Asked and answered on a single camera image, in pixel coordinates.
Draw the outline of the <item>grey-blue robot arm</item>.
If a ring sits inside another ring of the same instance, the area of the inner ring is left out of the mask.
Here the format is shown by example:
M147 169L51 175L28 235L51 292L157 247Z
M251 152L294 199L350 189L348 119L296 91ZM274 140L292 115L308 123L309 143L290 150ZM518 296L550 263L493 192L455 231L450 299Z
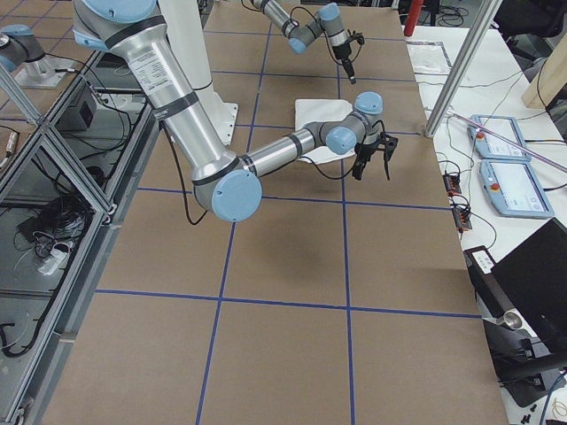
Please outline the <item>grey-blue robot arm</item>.
M356 83L353 62L365 43L362 32L348 30L336 3L328 3L317 12L294 6L289 12L278 1L250 1L251 10L263 13L276 25L293 52L301 54L323 37L333 61L342 66L351 84Z
M222 141L197 91L167 40L167 21L155 1L75 1L75 41L125 60L168 138L189 161L193 192L202 208L225 221L256 212L260 178L322 146L344 155L354 151L350 174L360 180L371 156L390 161L398 145L382 121L383 99L360 93L341 121L309 122L249 154L239 156Z

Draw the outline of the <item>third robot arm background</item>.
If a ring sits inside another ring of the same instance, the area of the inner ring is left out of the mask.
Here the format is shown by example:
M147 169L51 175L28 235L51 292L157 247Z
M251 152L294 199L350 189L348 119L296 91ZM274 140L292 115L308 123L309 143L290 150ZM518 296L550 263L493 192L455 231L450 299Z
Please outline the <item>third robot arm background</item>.
M8 72L44 57L44 49L29 26L12 24L1 28L1 64Z

